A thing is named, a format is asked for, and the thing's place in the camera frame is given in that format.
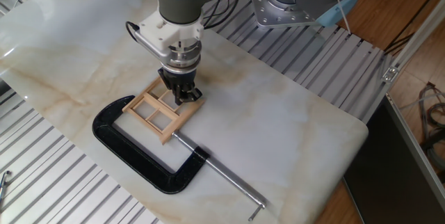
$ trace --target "marble surface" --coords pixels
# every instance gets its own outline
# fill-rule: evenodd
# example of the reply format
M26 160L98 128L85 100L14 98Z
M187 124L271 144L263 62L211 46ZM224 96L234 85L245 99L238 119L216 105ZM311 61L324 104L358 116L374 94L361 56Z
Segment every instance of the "marble surface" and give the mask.
M0 74L165 224L247 223L256 204L205 166L176 195L157 191L93 135L112 101L160 67L128 36L157 0L30 0L0 19ZM268 201L253 223L312 223L364 142L366 126L205 31L196 84L207 98L182 132ZM190 154L125 113L117 125L172 170Z

